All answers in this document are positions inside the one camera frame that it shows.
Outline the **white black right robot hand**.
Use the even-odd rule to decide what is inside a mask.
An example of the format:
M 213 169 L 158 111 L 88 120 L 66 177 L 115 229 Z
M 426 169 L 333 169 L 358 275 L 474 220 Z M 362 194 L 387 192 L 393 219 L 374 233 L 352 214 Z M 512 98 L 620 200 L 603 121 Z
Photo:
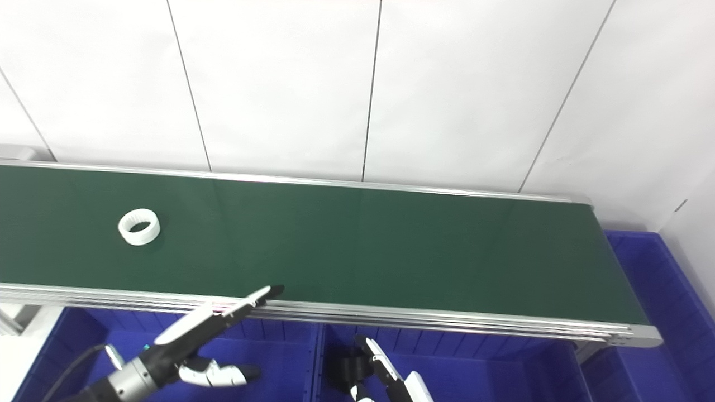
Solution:
M 412 371 L 407 377 L 401 376 L 376 340 L 365 335 L 356 335 L 355 343 L 363 352 L 360 358 L 372 370 L 372 375 L 377 376 L 385 386 L 390 401 L 433 401 L 421 374 Z

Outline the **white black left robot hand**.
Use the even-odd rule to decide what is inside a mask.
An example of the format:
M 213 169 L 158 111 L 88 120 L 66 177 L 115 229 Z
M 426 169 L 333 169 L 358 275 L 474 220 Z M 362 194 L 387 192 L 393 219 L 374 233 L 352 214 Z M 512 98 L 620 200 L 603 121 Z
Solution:
M 261 376 L 259 366 L 222 365 L 199 356 L 198 351 L 283 291 L 284 285 L 265 286 L 222 313 L 215 312 L 212 303 L 205 303 L 159 334 L 138 358 L 158 389 L 177 381 L 204 387 L 243 386 L 255 381 Z

